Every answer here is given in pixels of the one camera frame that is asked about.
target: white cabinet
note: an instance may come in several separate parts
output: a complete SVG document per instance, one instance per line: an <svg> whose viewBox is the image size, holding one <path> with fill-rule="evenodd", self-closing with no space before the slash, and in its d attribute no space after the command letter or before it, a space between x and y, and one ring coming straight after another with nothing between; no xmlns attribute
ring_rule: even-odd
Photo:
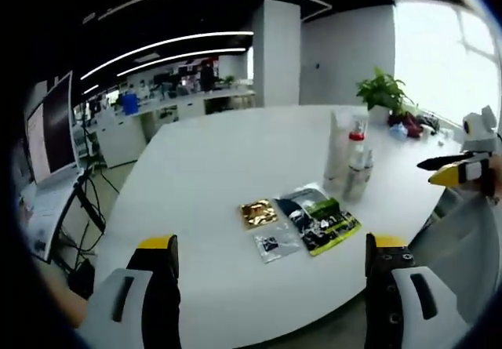
<svg viewBox="0 0 502 349"><path fill-rule="evenodd" d="M202 98L192 100L191 102L178 103L178 116L180 120L197 118L198 116L204 116L205 114L206 106L204 105L204 100Z"/></svg>
<svg viewBox="0 0 502 349"><path fill-rule="evenodd" d="M147 146L140 117L117 118L106 125L98 123L96 135L108 168L136 161Z"/></svg>

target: floor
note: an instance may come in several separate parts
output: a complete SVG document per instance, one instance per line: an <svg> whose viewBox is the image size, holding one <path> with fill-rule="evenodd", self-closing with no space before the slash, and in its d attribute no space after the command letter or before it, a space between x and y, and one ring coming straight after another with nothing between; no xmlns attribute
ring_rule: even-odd
<svg viewBox="0 0 502 349"><path fill-rule="evenodd" d="M125 183L127 176L131 172L134 164L120 166L114 169L104 169L103 174L108 178L117 189L121 189ZM100 210L107 219L111 213L115 200L118 196L116 191L106 182L99 172L93 176L93 182L96 185L96 192L99 197ZM94 194L92 185L87 186L87 196L89 200L98 205L98 199ZM86 222L88 218L85 211L79 206L78 202L74 202L66 219L63 223L64 232L73 238L77 243L80 242ZM449 246L455 247L464 237L449 236L449 232L445 231L442 234L434 234L434 230L427 229L426 235L417 237L416 241L410 246L412 251L416 250L417 263L421 265L432 264L438 259L438 238L444 235L448 239ZM82 248L89 248L99 238L100 232L92 224L86 232ZM72 267L75 265L76 251L72 248L62 249L62 257ZM94 263L96 256L99 255L98 249L94 249L88 255L91 263ZM469 301L462 301L463 304L468 304ZM366 316L365 304L362 294L356 296L342 308L332 312L331 314L319 319L318 321L299 329L294 333L279 337L264 344L257 344L253 348L266 349L295 349L305 347L323 347L329 348L363 348L366 334Z"/></svg>

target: ceiling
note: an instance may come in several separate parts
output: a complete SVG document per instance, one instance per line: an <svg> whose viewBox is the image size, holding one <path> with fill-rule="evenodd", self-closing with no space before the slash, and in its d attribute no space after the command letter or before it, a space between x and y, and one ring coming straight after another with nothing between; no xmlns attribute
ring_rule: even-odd
<svg viewBox="0 0 502 349"><path fill-rule="evenodd" d="M102 63L131 50L175 37L211 31L239 31L263 0L31 0L26 9L28 60L26 76L41 81L74 70L82 76ZM392 0L281 0L301 7L307 20L349 9L390 4ZM460 3L460 0L446 0ZM111 84L116 74L137 65L133 60L155 51L161 57L206 49L249 47L251 38L213 37L182 41L149 49L120 60L86 78L82 91Z"/></svg>

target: green leaves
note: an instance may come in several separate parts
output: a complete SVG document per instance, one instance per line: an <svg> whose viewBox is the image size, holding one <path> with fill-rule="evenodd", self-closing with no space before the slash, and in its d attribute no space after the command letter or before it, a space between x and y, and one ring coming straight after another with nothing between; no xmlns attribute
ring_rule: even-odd
<svg viewBox="0 0 502 349"><path fill-rule="evenodd" d="M368 105L368 110L379 105L387 107L399 115L403 112L402 101L406 98L406 94L399 87L399 84L406 85L403 81L395 80L394 76L375 67L373 79L365 79L356 84L357 96L360 96L362 101Z"/></svg>

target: blue container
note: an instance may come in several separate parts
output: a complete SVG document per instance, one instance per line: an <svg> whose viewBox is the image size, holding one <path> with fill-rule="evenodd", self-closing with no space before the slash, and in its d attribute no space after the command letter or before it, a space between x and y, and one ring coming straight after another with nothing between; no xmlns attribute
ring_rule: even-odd
<svg viewBox="0 0 502 349"><path fill-rule="evenodd" d="M138 112L138 98L135 93L125 94L122 96L122 107L124 114L131 115Z"/></svg>

